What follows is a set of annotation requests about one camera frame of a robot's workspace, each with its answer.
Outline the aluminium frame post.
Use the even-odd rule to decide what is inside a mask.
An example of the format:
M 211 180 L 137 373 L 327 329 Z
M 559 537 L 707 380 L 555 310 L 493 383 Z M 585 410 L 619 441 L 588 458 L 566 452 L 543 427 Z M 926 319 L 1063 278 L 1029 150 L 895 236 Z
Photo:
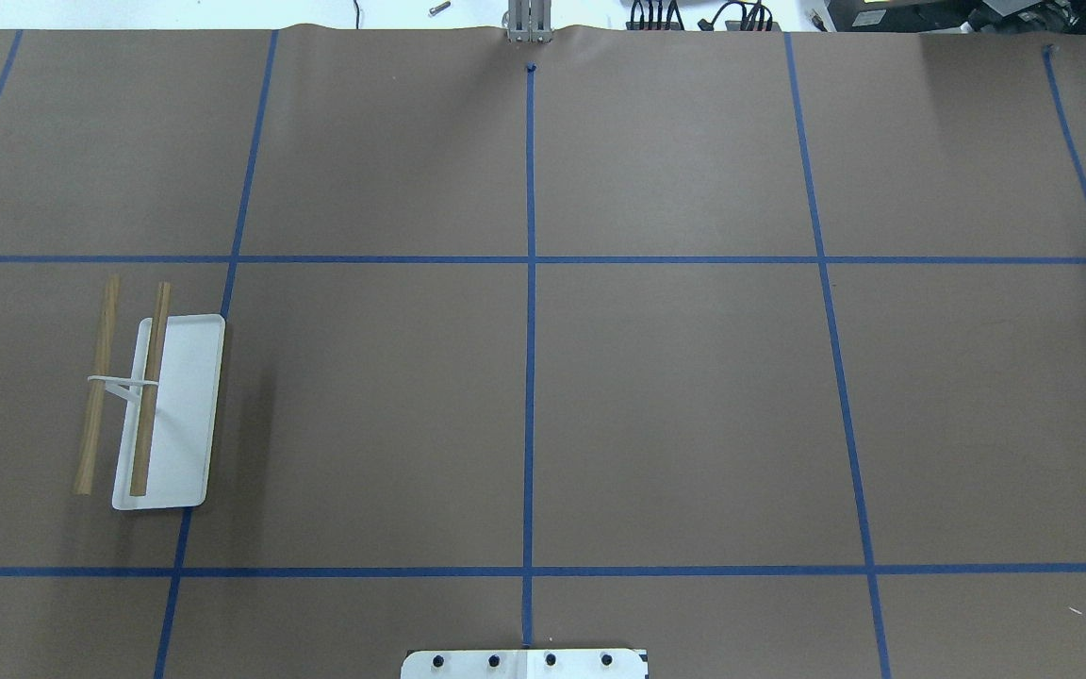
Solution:
M 504 14 L 510 43 L 548 43 L 552 40 L 551 0 L 510 0 Z

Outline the white towel rack with wooden bars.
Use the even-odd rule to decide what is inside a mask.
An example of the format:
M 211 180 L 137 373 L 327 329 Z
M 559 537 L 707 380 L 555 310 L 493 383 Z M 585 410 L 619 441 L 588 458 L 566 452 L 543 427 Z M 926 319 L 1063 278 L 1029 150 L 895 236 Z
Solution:
M 119 292 L 119 275 L 109 275 L 96 319 L 73 495 L 91 494 L 105 403 L 118 397 L 124 416 L 112 507 L 194 508 L 207 496 L 227 322 L 220 314 L 173 315 L 173 285 L 159 282 L 154 313 L 138 325 L 132 372 L 109 375 Z

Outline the brown paper table cover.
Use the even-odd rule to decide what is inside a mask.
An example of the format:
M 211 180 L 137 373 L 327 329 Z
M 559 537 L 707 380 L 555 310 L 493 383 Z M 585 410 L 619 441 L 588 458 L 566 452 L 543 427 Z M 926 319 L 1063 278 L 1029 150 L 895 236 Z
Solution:
M 159 282 L 206 501 L 111 505 Z M 1086 36 L 0 32 L 0 678 L 1086 678 Z

